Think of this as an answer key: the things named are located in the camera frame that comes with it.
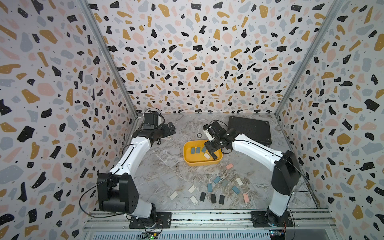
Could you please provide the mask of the grey eraser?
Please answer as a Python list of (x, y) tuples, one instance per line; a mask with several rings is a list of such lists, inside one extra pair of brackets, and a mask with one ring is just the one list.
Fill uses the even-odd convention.
[(229, 181), (227, 180), (227, 179), (224, 179), (224, 180), (222, 180), (221, 181), (221, 186), (223, 187), (223, 188), (225, 188), (228, 184), (229, 184)]

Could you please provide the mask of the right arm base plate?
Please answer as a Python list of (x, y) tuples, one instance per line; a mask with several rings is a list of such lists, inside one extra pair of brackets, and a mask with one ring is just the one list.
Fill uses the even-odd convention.
[(293, 218), (288, 211), (285, 211), (282, 216), (277, 216), (269, 210), (252, 211), (251, 221), (254, 228), (282, 228), (294, 226)]

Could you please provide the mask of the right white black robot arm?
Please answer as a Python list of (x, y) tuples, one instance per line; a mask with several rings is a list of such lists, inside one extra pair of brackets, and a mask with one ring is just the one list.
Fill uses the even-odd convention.
[(295, 154), (291, 151), (281, 152), (252, 140), (234, 129), (225, 130), (217, 121), (203, 126), (208, 137), (206, 150), (213, 159), (215, 152), (223, 148), (243, 153), (263, 164), (272, 172), (271, 184), (274, 188), (272, 200), (266, 210), (265, 219), (268, 225), (278, 227), (288, 213), (288, 204), (295, 190), (301, 171)]

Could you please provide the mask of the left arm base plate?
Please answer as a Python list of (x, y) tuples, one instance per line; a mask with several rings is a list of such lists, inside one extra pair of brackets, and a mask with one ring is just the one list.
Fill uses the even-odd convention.
[(172, 212), (157, 212), (149, 218), (132, 217), (129, 229), (169, 229), (171, 227)]

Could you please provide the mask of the yellow plastic storage box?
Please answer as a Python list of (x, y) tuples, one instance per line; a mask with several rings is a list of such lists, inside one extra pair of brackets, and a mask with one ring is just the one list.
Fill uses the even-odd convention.
[(215, 152), (215, 155), (217, 156), (216, 159), (214, 159), (207, 150), (205, 153), (211, 156), (210, 159), (205, 158), (204, 153), (202, 152), (199, 154), (191, 154), (191, 148), (195, 148), (196, 150), (197, 147), (201, 147), (202, 149), (207, 141), (208, 140), (189, 141), (184, 144), (184, 160), (190, 167), (215, 165), (218, 164), (223, 158), (224, 155), (221, 150)]

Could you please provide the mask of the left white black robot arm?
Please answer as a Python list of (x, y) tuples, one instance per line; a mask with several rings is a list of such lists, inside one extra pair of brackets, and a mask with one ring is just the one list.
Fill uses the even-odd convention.
[(156, 216), (155, 205), (140, 199), (134, 175), (153, 144), (175, 133), (173, 123), (166, 123), (160, 112), (144, 113), (144, 122), (132, 135), (122, 158), (108, 173), (98, 176), (97, 192), (101, 211), (142, 219)]

